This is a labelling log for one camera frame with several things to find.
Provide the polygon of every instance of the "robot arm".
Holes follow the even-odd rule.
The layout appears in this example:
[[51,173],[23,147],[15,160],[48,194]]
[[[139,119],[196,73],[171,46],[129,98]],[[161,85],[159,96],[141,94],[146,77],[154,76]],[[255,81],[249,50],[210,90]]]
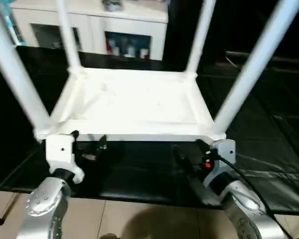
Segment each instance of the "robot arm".
[[84,173],[75,163],[76,138],[53,134],[46,139],[46,160],[51,176],[36,188],[26,201],[26,218],[17,239],[61,238],[61,225],[71,197],[71,187],[82,182]]
[[198,146],[204,152],[202,166],[195,170],[178,146],[174,155],[190,180],[200,182],[201,187],[211,189],[217,196],[226,215],[233,223],[240,239],[287,239],[280,225],[269,216],[258,195],[232,177],[229,164],[235,163],[235,141],[224,139],[207,148],[202,141]]

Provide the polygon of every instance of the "black floor mat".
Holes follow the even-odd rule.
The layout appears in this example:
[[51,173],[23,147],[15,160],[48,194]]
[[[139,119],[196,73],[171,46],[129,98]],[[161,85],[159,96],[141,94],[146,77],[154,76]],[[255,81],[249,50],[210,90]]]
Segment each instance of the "black floor mat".
[[[66,82],[64,52],[18,47],[21,58],[49,113]],[[168,70],[158,61],[80,53],[94,68]],[[197,83],[215,116],[238,71],[209,67]],[[237,145],[237,167],[255,184],[275,213],[299,214],[299,74],[265,72],[227,131]],[[0,74],[0,181],[18,165],[34,143],[30,123]],[[197,162],[191,142],[178,143]],[[106,198],[188,207],[204,204],[191,190],[171,154],[172,142],[110,142],[106,160],[87,163],[76,197]],[[36,155],[5,186],[29,192],[48,176],[44,155]]]

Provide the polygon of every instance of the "cable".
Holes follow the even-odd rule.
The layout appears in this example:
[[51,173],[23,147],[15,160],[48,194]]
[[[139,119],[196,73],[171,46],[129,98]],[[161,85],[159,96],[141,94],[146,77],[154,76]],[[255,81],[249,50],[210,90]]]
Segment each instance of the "cable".
[[37,144],[35,147],[31,150],[31,153],[25,158],[24,161],[22,161],[21,164],[19,164],[11,173],[9,173],[5,179],[0,183],[0,189],[4,186],[4,184],[19,170],[21,169],[38,151],[41,149],[43,144]]
[[223,161],[224,163],[226,163],[229,167],[231,167],[236,173],[238,173],[243,179],[244,181],[249,185],[249,187],[257,194],[257,196],[260,198],[260,200],[263,202],[266,210],[267,210],[267,214],[269,217],[271,217],[278,225],[279,227],[283,230],[283,232],[286,234],[286,236],[289,239],[293,239],[292,236],[284,229],[284,227],[277,221],[277,219],[275,218],[275,215],[273,214],[273,212],[271,211],[269,205],[266,203],[265,199],[261,196],[261,194],[259,193],[259,191],[254,187],[254,185],[246,178],[246,176],[238,169],[236,168],[231,162],[229,162],[228,160],[222,158],[222,157],[218,157],[218,159],[220,161]]

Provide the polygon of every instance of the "glass cabinet door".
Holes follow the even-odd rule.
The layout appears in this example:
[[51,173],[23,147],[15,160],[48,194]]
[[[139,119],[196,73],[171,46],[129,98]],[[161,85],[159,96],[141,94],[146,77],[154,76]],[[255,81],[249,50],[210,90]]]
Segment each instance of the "glass cabinet door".
[[108,55],[150,58],[151,36],[105,31]]
[[[63,49],[63,42],[59,26],[31,23],[39,47]],[[78,28],[73,27],[75,42],[79,51],[82,45],[79,39]]]

